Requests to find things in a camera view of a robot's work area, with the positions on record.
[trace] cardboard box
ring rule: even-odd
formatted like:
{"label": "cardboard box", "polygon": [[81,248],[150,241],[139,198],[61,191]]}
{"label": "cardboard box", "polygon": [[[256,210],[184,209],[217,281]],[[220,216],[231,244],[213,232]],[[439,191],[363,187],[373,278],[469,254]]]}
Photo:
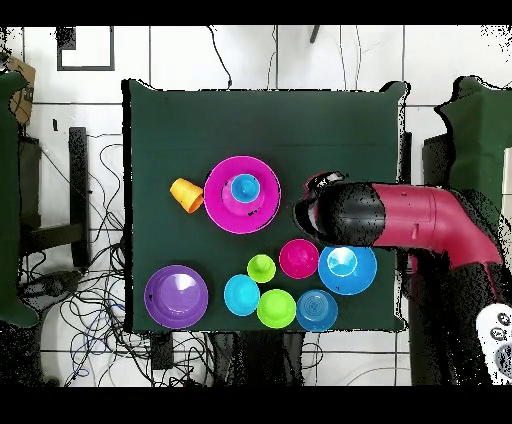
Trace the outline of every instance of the cardboard box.
{"label": "cardboard box", "polygon": [[16,92],[11,98],[11,110],[16,115],[16,119],[20,124],[27,125],[32,113],[36,70],[14,56],[10,56],[7,60],[7,69],[18,71],[28,81],[28,85]]}

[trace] blue plate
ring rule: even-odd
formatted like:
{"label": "blue plate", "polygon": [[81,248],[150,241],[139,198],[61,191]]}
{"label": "blue plate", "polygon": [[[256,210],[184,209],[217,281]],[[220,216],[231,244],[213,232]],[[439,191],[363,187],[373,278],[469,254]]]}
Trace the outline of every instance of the blue plate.
{"label": "blue plate", "polygon": [[260,289],[247,275],[238,274],[229,279],[224,287],[224,302],[235,315],[245,317],[252,314],[260,301]]}
{"label": "blue plate", "polygon": [[336,318],[338,305],[326,291],[307,291],[297,302],[297,321],[306,331],[326,331],[336,322]]}
{"label": "blue plate", "polygon": [[350,296],[366,290],[375,279],[377,259],[369,247],[326,247],[318,261],[318,274],[334,293]]}

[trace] green bowl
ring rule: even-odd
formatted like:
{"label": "green bowl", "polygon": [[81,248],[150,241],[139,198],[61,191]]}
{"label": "green bowl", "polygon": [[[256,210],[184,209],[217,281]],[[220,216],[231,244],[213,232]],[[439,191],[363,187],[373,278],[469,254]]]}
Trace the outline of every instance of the green bowl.
{"label": "green bowl", "polygon": [[269,290],[260,297],[256,314],[269,328],[284,328],[295,319],[297,304],[292,295],[284,290]]}
{"label": "green bowl", "polygon": [[256,255],[247,264],[247,274],[257,283],[268,283],[276,274],[276,264],[268,255]]}

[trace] table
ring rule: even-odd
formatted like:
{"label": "table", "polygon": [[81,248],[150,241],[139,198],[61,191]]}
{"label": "table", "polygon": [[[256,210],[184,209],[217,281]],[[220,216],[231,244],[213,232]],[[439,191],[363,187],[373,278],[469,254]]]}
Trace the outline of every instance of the table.
{"label": "table", "polygon": [[[190,330],[265,330],[255,313],[240,318],[228,311],[224,285],[245,272],[253,255],[267,253],[277,263],[281,247],[303,237],[293,223],[292,206],[302,196],[304,182],[334,170],[348,174],[349,181],[396,181],[404,83],[370,93],[163,92],[135,80],[123,81],[122,87],[125,172],[131,171],[125,183],[132,194],[126,200],[126,224],[133,228],[132,255],[127,258],[128,267],[133,260],[127,281],[133,331],[166,330],[146,312],[143,294],[149,277],[170,264],[192,267],[208,286],[208,309]],[[282,188],[281,206],[271,224],[242,236],[217,227],[204,207],[188,215],[169,193],[179,177],[202,186],[218,162],[235,155],[266,162]],[[339,315],[333,329],[404,328],[394,315],[395,253],[375,249],[375,254],[378,272],[372,286],[357,296],[334,295]],[[262,292],[273,288],[287,290],[298,300],[309,289],[325,287],[317,274],[292,280],[278,269],[270,283],[260,285]],[[295,320],[284,330],[302,328]]]}

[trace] magenta cup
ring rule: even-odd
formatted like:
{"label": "magenta cup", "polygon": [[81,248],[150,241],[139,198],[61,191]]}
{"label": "magenta cup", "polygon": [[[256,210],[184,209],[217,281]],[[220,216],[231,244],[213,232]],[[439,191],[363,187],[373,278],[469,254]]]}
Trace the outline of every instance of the magenta cup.
{"label": "magenta cup", "polygon": [[315,273],[318,257],[318,249],[313,243],[304,239],[294,239],[281,249],[279,265],[290,278],[307,278]]}
{"label": "magenta cup", "polygon": [[167,328],[187,328],[198,322],[208,306],[208,288],[201,276],[183,265],[159,269],[144,291],[146,309]]}

